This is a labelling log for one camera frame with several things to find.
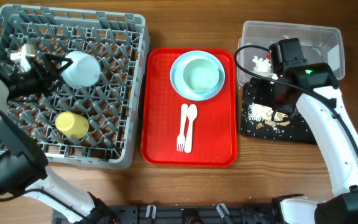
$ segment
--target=spoon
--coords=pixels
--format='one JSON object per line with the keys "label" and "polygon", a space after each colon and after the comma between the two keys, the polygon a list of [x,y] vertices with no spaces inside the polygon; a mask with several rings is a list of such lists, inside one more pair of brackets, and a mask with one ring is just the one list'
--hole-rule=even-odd
{"label": "spoon", "polygon": [[187,118],[189,119],[189,126],[187,128],[186,142],[185,142],[185,153],[191,152],[191,144],[193,142],[193,122],[197,117],[196,105],[190,105],[187,109]]}

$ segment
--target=wooden table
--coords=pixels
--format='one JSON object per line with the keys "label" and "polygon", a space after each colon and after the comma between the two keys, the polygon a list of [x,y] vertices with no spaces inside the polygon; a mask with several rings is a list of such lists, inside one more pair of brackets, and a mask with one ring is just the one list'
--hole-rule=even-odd
{"label": "wooden table", "polygon": [[[234,53],[242,25],[248,20],[337,27],[342,32],[346,56],[346,77],[340,86],[358,132],[358,3],[355,1],[0,0],[0,7],[8,2],[142,14],[151,36],[150,51],[156,47],[211,47]],[[140,154],[141,130],[139,127],[133,165],[127,170],[62,164],[52,164],[52,168],[108,205],[240,204],[268,202],[272,197],[294,193],[321,200],[333,196],[317,146],[239,135],[239,155],[228,168],[156,167],[147,164]],[[51,208],[30,198],[0,203],[0,223],[50,223],[51,214]]]}

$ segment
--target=light blue plate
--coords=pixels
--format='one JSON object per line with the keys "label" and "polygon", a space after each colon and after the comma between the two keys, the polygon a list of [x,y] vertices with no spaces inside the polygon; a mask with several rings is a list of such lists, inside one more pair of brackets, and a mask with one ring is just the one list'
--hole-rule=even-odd
{"label": "light blue plate", "polygon": [[[185,69],[187,63],[191,62],[194,59],[200,58],[213,62],[219,70],[219,80],[216,86],[211,90],[203,93],[193,91],[186,85],[185,80],[183,79],[183,70]],[[194,50],[179,56],[175,60],[171,67],[170,78],[173,88],[177,93],[179,93],[179,95],[189,100],[202,101],[212,98],[213,96],[218,94],[219,91],[221,91],[224,84],[225,76],[222,63],[214,55],[211,55],[210,53],[204,51]]]}

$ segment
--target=red tray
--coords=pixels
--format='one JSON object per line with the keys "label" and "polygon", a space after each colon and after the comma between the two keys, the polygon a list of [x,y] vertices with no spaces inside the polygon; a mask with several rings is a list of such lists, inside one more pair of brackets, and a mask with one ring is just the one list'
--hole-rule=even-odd
{"label": "red tray", "polygon": [[[217,57],[225,73],[222,90],[211,99],[191,101],[172,87],[170,69],[182,54],[203,50]],[[142,155],[155,165],[215,166],[231,165],[237,158],[236,88],[234,59],[227,50],[158,48],[147,59],[143,115]],[[193,125],[191,153],[178,152],[181,105],[195,104],[198,116]]]}

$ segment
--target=yellow object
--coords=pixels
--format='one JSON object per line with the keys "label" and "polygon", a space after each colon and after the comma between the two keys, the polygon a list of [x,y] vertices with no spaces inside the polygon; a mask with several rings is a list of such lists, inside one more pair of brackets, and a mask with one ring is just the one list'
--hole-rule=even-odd
{"label": "yellow object", "polygon": [[56,128],[66,136],[80,139],[85,136],[90,127],[88,120],[72,112],[62,112],[56,118]]}

